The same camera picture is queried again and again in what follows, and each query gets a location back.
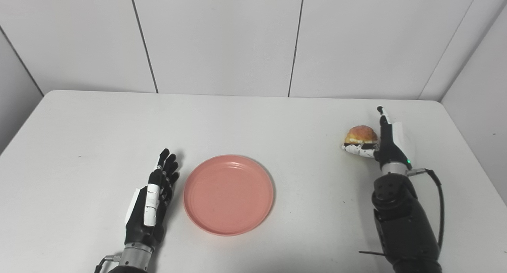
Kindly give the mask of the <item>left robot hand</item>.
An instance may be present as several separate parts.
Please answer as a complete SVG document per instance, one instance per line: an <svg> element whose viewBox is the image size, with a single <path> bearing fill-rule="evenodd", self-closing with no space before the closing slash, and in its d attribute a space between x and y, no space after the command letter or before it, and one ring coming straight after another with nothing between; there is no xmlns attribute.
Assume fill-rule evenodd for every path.
<svg viewBox="0 0 507 273"><path fill-rule="evenodd" d="M178 168L176 154L163 149L147 185L134 196L126 222L125 245L143 244L154 249L162 243L165 215L180 176Z"/></svg>

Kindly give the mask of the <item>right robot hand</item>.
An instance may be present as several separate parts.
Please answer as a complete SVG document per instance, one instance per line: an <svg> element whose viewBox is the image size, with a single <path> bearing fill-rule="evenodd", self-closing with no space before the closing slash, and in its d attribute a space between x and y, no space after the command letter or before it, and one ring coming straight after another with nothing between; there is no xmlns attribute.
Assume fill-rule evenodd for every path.
<svg viewBox="0 0 507 273"><path fill-rule="evenodd" d="M401 122L392 122L385 107L378 106L380 134L367 125L350 128L341 149L360 157L373 158L383 172L413 169L413 143L407 138Z"/></svg>

